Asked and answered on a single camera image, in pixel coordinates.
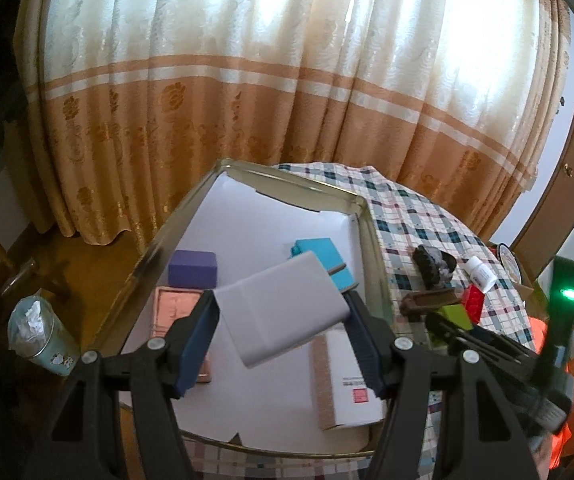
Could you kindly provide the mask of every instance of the white paper box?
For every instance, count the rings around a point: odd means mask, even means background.
[[[342,326],[315,338],[311,351],[322,430],[356,428],[384,418],[385,403],[366,386]]]

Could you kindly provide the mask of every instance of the trash can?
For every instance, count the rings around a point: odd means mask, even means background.
[[[80,357],[74,338],[41,296],[28,296],[16,304],[7,338],[9,348],[20,357],[61,376],[68,376]]]

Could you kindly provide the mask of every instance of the screw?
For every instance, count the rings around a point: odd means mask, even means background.
[[[465,350],[462,352],[462,358],[470,365],[475,365],[480,361],[480,354],[475,350]]]
[[[87,350],[80,359],[84,364],[90,365],[95,362],[97,358],[98,352],[96,352],[96,350]]]
[[[164,337],[152,337],[147,341],[147,348],[150,350],[160,350],[165,345]]]
[[[410,350],[412,346],[414,346],[414,342],[408,337],[398,337],[394,341],[394,346],[398,348],[398,350]]]

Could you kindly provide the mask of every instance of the white pill bottle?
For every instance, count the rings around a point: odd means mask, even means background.
[[[471,282],[480,289],[483,294],[496,284],[498,277],[484,264],[477,256],[472,256],[465,263],[465,272],[469,275]]]

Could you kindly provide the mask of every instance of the wooden door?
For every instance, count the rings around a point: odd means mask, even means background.
[[[531,279],[537,277],[574,228],[574,120],[547,189],[512,244]]]

